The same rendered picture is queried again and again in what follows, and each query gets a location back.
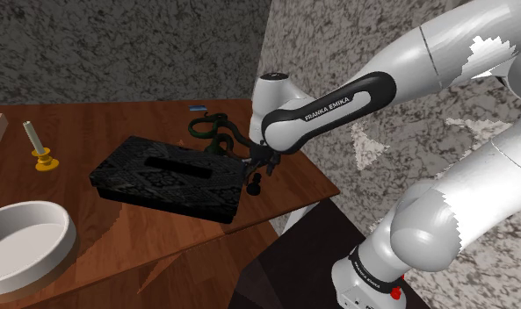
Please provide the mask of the dark robot stand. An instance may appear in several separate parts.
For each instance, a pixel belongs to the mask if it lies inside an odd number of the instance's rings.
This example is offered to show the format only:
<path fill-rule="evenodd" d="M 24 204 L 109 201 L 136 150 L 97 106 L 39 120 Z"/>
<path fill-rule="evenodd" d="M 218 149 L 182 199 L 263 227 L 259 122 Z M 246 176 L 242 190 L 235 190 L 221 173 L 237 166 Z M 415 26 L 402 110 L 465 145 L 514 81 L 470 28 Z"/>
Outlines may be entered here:
<path fill-rule="evenodd" d="M 324 199 L 245 267 L 228 309 L 430 309 L 402 278 L 390 224 L 364 236 Z"/>

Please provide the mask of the white round bowl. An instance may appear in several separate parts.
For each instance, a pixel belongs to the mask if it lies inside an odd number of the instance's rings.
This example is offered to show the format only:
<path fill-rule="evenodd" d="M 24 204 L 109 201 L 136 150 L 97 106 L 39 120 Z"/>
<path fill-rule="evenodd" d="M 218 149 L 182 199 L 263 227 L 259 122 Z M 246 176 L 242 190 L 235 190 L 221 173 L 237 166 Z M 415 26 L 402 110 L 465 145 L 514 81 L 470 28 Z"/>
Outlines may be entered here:
<path fill-rule="evenodd" d="M 0 208 L 0 299 L 50 277 L 76 247 L 76 226 L 62 206 L 25 201 Z"/>

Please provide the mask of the brown wooden table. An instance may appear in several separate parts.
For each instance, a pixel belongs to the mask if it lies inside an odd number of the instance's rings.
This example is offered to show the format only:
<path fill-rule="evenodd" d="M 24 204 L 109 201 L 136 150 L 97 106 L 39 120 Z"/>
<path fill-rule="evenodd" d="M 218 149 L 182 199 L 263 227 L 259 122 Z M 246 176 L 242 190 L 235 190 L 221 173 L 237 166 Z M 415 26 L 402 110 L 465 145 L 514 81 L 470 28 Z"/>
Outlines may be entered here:
<path fill-rule="evenodd" d="M 76 224 L 76 260 L 44 289 L 0 309 L 22 309 L 118 274 L 157 262 L 166 265 L 183 250 L 338 193 L 337 187 L 303 154 L 286 155 L 261 193 L 242 195 L 230 224 L 195 219 L 101 198 L 90 172 L 131 135 L 202 149 L 188 124 L 199 116 L 194 101 L 0 105 L 8 126 L 0 141 L 0 207 L 27 200 L 64 206 Z M 23 123 L 30 121 L 44 147 L 60 162 L 40 172 Z"/>

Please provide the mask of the black patterned tissue box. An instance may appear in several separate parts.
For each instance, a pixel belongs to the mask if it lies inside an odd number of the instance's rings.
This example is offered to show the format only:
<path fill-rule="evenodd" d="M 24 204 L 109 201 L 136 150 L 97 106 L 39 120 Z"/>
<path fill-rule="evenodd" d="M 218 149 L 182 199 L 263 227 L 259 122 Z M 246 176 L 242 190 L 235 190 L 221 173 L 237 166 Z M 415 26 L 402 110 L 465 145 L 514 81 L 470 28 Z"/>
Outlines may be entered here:
<path fill-rule="evenodd" d="M 240 160 L 130 136 L 89 179 L 105 199 L 229 224 L 244 170 Z"/>

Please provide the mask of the pale candle in yellow holder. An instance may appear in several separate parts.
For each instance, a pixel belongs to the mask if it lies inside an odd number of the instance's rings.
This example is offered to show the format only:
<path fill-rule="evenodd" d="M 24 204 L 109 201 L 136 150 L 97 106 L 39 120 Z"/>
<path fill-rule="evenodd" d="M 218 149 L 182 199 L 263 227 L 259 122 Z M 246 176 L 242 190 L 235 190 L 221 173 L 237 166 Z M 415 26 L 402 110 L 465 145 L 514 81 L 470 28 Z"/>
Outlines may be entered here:
<path fill-rule="evenodd" d="M 44 147 L 42 145 L 40 138 L 33 127 L 33 124 L 30 121 L 25 121 L 23 123 L 23 127 L 33 145 L 32 155 L 37 158 L 35 169 L 40 172 L 56 169 L 60 162 L 50 155 L 50 149 L 48 147 Z"/>

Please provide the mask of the small black pawn-shaped figure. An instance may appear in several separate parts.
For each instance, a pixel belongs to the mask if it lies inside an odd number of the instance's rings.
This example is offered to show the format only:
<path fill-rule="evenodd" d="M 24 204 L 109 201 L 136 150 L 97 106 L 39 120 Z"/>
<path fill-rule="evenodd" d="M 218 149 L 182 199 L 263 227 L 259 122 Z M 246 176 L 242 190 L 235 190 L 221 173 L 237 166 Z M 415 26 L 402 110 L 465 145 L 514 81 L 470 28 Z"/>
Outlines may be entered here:
<path fill-rule="evenodd" d="M 262 179 L 262 175 L 259 173 L 255 173 L 252 181 L 247 184 L 246 191 L 251 196 L 258 196 L 261 192 L 260 182 Z"/>

